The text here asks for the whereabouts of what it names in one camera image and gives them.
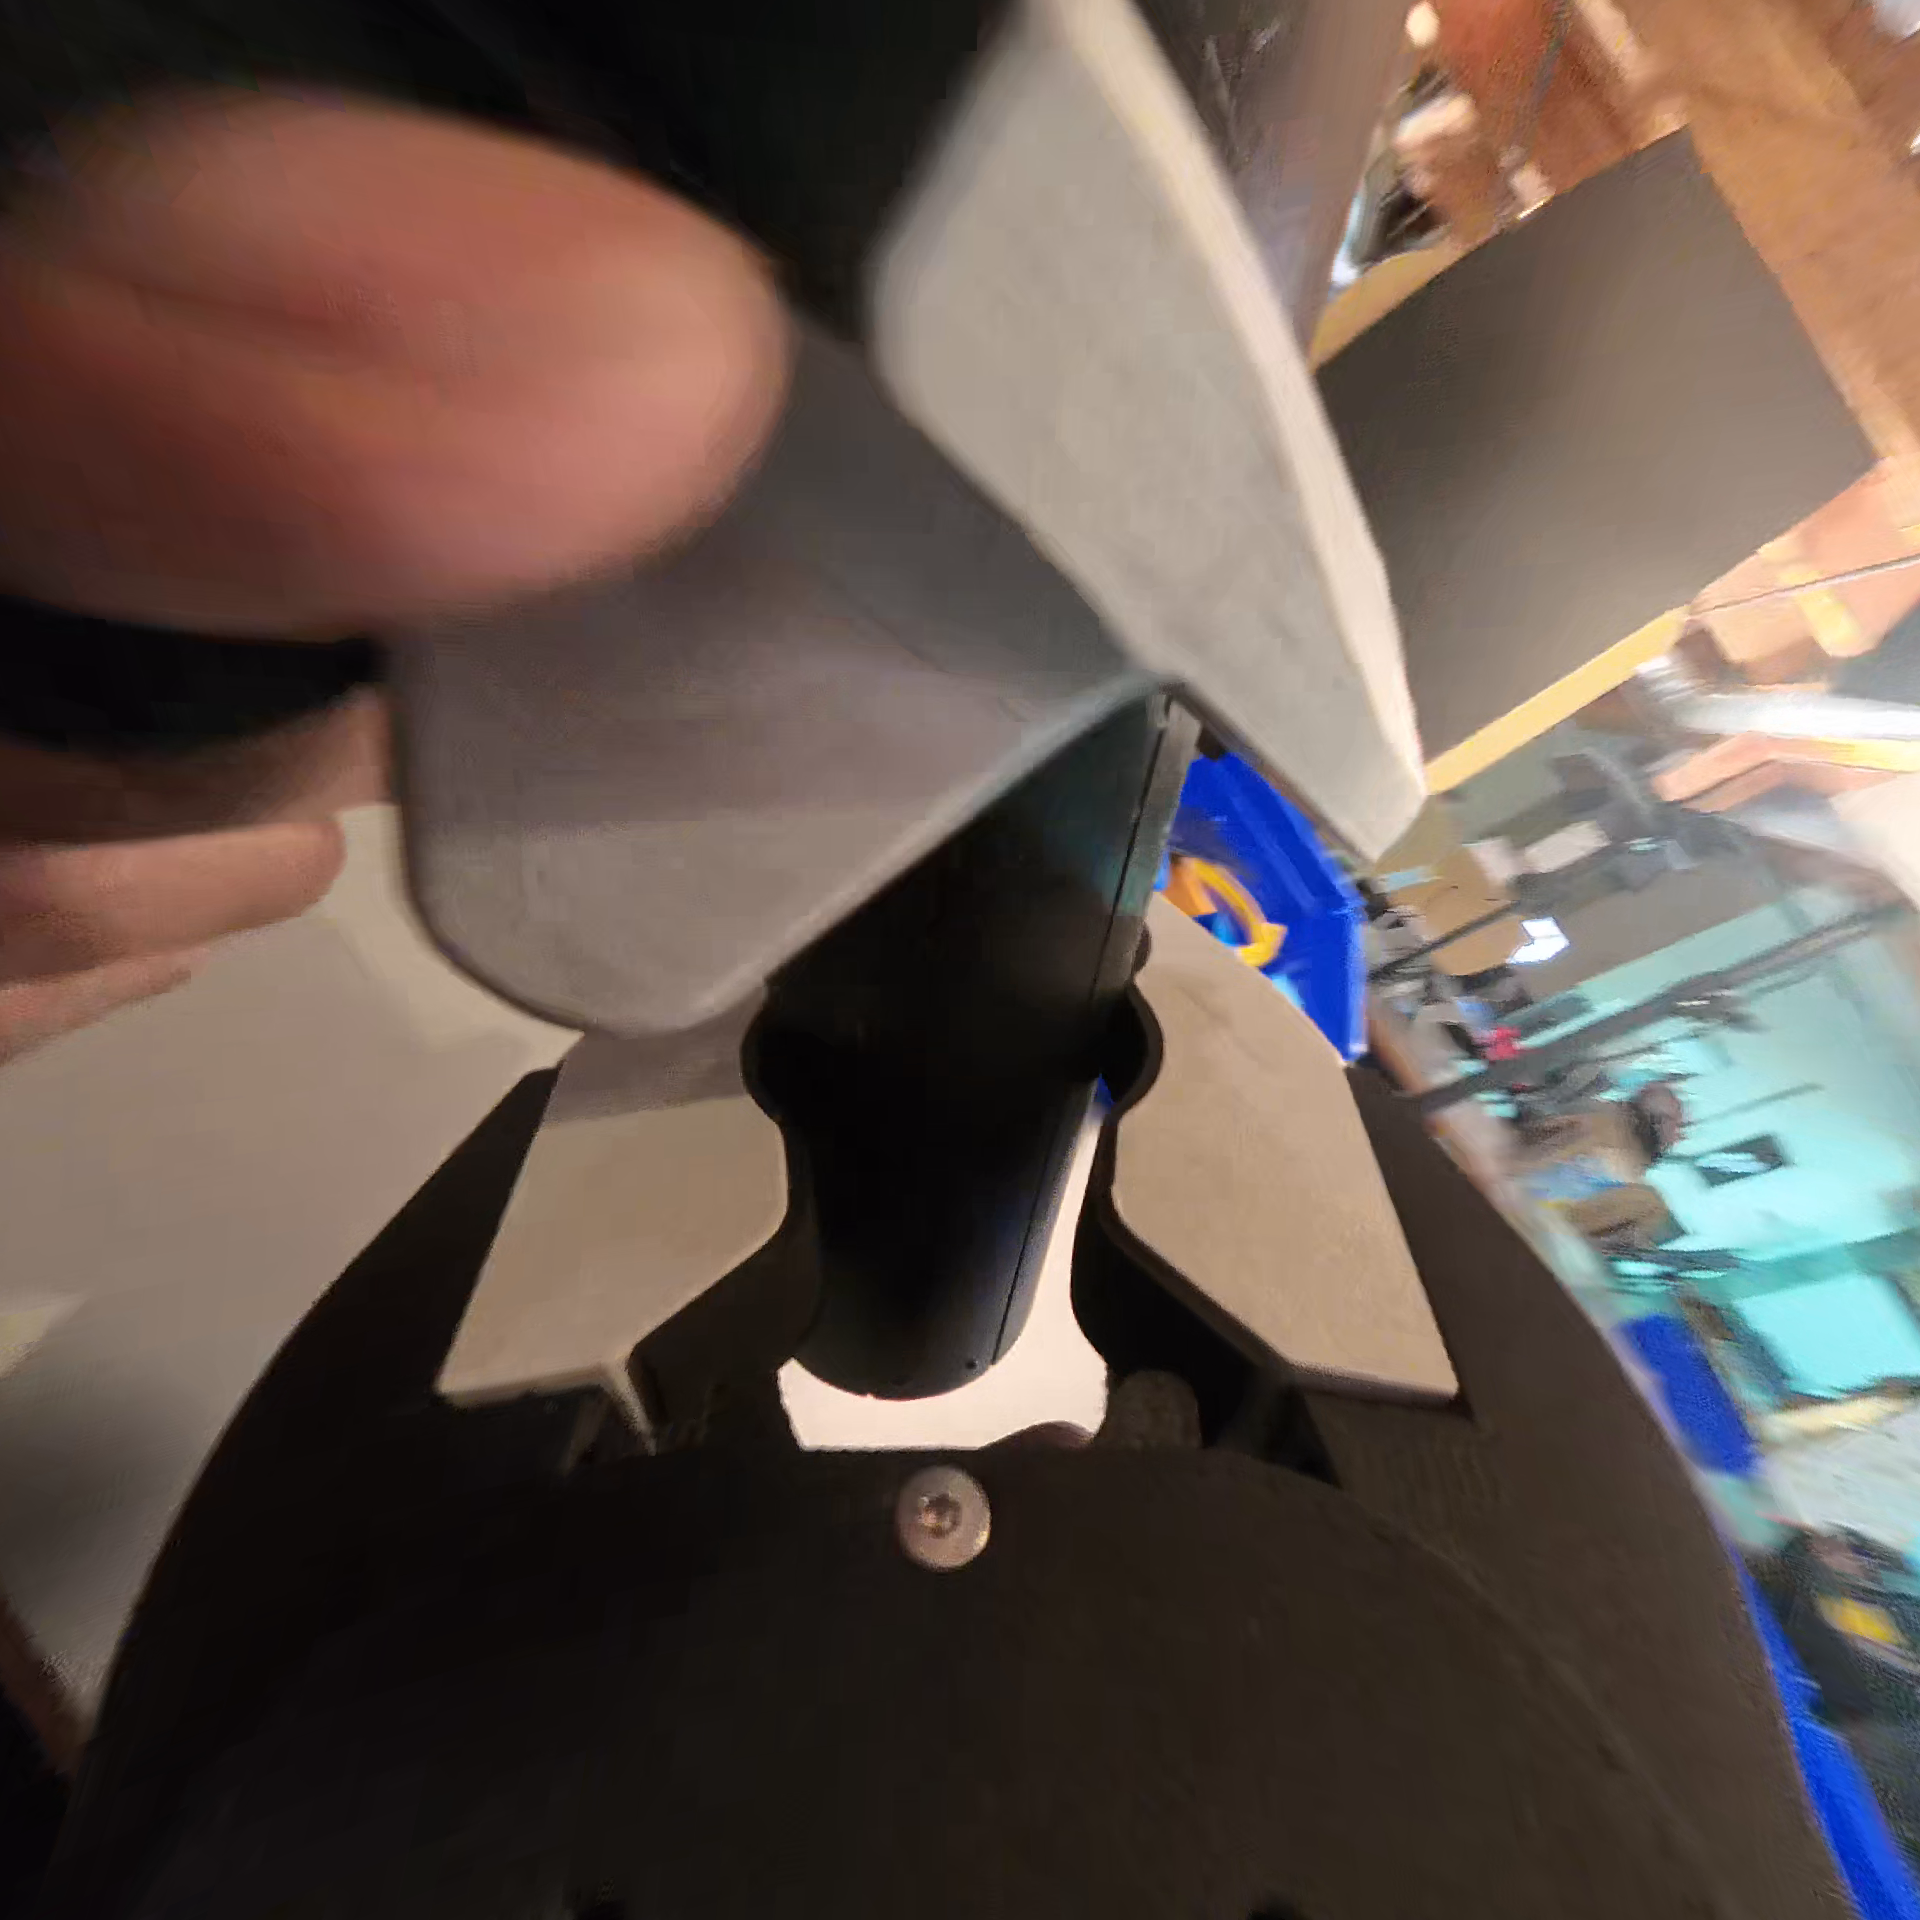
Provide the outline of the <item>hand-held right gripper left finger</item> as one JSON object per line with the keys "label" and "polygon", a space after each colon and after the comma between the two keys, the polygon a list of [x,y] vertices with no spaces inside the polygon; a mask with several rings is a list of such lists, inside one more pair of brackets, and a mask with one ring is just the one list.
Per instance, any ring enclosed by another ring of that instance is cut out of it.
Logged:
{"label": "hand-held right gripper left finger", "polygon": [[741,1271],[792,1208],[785,1129],[741,1082],[741,1044],[750,1024],[693,1024],[568,1054],[444,1343],[444,1402],[596,1386],[642,1408],[633,1352]]}

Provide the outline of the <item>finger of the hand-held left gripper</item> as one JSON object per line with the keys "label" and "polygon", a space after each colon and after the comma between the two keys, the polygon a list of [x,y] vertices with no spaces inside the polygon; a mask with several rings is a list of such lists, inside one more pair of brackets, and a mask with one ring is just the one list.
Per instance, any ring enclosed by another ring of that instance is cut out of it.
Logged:
{"label": "finger of the hand-held left gripper", "polygon": [[1423,811],[1400,625],[1262,243],[1123,0],[1008,12],[867,253],[894,405],[1348,852]]}
{"label": "finger of the hand-held left gripper", "polygon": [[679,1038],[1133,700],[1060,565],[802,332],[709,536],[391,654],[410,901],[547,1024]]}

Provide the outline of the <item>blue plastic bin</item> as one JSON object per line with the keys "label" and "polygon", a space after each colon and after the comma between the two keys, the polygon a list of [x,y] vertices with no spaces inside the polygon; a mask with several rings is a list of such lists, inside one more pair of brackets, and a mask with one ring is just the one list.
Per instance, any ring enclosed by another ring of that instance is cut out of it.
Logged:
{"label": "blue plastic bin", "polygon": [[1364,890],[1236,749],[1190,759],[1161,901],[1262,970],[1348,1070],[1364,1057]]}

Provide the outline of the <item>black curved electronic device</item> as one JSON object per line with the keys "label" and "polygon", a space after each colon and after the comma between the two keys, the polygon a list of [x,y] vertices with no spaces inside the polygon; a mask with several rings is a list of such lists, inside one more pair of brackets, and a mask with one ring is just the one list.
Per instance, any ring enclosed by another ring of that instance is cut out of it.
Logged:
{"label": "black curved electronic device", "polygon": [[750,1073],[802,1151],[820,1386],[927,1402],[1017,1343],[1190,743],[1161,693],[1102,712],[773,970]]}

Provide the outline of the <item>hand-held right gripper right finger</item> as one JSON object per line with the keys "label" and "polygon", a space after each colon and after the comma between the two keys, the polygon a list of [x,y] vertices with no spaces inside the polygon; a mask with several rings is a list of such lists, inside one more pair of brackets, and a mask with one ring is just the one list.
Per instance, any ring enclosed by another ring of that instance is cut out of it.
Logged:
{"label": "hand-held right gripper right finger", "polygon": [[1341,1054],[1161,890],[1094,1073],[1076,1326],[1115,1380],[1182,1380],[1196,1426],[1245,1386],[1460,1402]]}

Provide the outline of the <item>person's left hand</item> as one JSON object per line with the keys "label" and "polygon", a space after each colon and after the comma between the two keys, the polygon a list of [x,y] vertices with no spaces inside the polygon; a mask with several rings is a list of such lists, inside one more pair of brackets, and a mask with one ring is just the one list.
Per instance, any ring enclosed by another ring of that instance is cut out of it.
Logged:
{"label": "person's left hand", "polygon": [[159,88],[8,167],[8,1070],[308,917],[373,642],[709,523],[785,405],[741,233],[575,147]]}

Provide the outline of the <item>black wood-edged panel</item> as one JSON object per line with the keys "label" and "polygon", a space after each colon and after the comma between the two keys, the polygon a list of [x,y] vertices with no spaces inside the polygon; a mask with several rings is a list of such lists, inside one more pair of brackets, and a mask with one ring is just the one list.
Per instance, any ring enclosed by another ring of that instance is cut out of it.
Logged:
{"label": "black wood-edged panel", "polygon": [[1878,459],[1694,131],[1415,281],[1318,393],[1400,608],[1423,794]]}

